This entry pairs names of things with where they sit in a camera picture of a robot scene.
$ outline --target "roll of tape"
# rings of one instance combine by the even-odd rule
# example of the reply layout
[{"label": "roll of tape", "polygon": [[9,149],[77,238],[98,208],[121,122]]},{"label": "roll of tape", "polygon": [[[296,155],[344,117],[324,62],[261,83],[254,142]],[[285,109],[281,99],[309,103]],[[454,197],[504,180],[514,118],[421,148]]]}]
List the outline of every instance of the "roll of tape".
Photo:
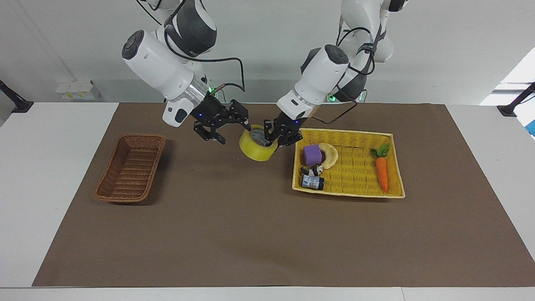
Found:
[{"label": "roll of tape", "polygon": [[251,137],[251,134],[254,135],[255,133],[264,137],[264,127],[258,124],[253,124],[251,126],[250,132],[245,130],[240,138],[240,149],[245,154],[245,156],[248,156],[250,159],[253,159],[258,162],[267,161],[277,150],[279,144],[275,140],[273,144],[269,147],[259,145]]}]

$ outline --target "panda figurine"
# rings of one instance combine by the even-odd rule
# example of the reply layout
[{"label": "panda figurine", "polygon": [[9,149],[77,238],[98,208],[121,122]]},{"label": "panda figurine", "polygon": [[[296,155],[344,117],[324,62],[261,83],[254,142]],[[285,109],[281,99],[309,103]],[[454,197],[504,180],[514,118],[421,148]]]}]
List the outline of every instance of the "panda figurine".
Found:
[{"label": "panda figurine", "polygon": [[315,164],[310,169],[301,167],[300,172],[306,176],[317,177],[323,172],[323,165]]}]

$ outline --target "toy carrot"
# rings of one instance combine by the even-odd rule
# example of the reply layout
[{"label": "toy carrot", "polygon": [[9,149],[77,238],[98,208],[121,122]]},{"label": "toy carrot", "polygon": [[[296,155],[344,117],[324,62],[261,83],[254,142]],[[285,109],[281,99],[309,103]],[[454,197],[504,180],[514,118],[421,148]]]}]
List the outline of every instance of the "toy carrot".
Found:
[{"label": "toy carrot", "polygon": [[375,166],[377,167],[377,173],[379,174],[379,183],[384,192],[388,192],[388,171],[386,168],[386,154],[390,148],[390,143],[387,143],[379,147],[379,151],[372,148],[371,153],[377,156]]}]

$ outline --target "brown table mat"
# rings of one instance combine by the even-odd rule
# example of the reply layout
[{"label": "brown table mat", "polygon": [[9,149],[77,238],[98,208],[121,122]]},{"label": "brown table mat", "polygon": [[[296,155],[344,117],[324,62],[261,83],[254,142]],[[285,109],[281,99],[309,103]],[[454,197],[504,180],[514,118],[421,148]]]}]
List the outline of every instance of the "brown table mat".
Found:
[{"label": "brown table mat", "polygon": [[[119,105],[34,286],[535,286],[535,264],[445,106],[362,104],[332,125],[305,124],[393,133],[400,200],[292,191],[293,146],[254,162],[240,126],[220,130],[225,146],[205,142],[191,117],[166,125],[164,107]],[[279,112],[247,107],[258,122]],[[125,133],[168,139],[152,190],[136,206],[96,201]]]}]

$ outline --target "purple block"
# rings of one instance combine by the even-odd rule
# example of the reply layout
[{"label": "purple block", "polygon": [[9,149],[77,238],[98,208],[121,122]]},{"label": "purple block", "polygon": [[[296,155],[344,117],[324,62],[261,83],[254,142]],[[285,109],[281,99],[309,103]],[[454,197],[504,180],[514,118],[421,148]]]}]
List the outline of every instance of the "purple block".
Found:
[{"label": "purple block", "polygon": [[320,164],[322,162],[322,151],[319,149],[319,145],[313,144],[303,147],[303,158],[306,166]]}]

